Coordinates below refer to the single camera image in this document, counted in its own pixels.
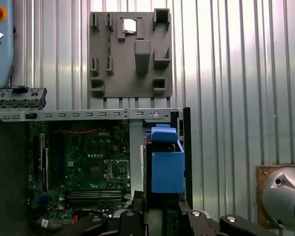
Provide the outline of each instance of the green circuit board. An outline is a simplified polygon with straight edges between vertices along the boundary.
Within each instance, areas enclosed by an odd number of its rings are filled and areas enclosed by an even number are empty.
[[[28,205],[37,222],[66,226],[77,212],[112,215],[131,204],[128,123],[31,122],[29,144]]]

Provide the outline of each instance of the pcie slot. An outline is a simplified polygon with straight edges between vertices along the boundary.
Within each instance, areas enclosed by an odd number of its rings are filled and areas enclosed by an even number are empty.
[[[49,192],[49,157],[48,148],[44,148],[42,157],[43,191]]]
[[[67,205],[71,207],[87,205],[118,206],[122,204],[122,192],[111,191],[72,191],[66,196]]]
[[[35,181],[37,181],[38,173],[39,173],[39,160],[41,160],[40,136],[34,135],[33,136],[33,174],[34,174]]]
[[[43,155],[45,152],[45,147],[46,147],[46,134],[40,134],[39,135],[39,141],[40,141],[40,171],[43,170]]]

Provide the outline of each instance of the metal panel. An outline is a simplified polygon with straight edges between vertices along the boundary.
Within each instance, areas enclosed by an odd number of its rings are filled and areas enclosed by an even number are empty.
[[[90,98],[89,12],[155,7],[172,13],[174,95]],[[14,11],[12,84],[45,86],[46,110],[191,107],[194,208],[257,220],[255,166],[295,163],[295,0],[14,0]]]

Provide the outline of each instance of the wire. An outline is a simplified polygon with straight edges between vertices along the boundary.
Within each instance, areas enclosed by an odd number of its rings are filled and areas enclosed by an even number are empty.
[[[102,130],[102,128],[91,129],[91,130],[87,130],[87,131],[70,131],[70,130],[58,129],[58,131],[65,133],[65,134],[89,134],[89,133],[94,133],[99,130]]]
[[[74,215],[71,221],[71,225],[75,224],[78,221],[78,215]]]

